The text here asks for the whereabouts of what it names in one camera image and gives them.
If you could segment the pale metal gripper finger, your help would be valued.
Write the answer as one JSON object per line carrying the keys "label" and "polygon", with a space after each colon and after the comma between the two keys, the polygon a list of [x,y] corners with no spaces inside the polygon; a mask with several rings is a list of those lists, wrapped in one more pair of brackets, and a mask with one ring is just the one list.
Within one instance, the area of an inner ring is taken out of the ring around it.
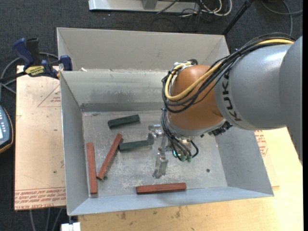
{"label": "pale metal gripper finger", "polygon": [[153,145],[156,138],[162,136],[161,125],[154,124],[148,126],[147,144]]}
{"label": "pale metal gripper finger", "polygon": [[156,179],[166,174],[168,159],[164,154],[157,154],[155,161],[155,169],[152,176]]}

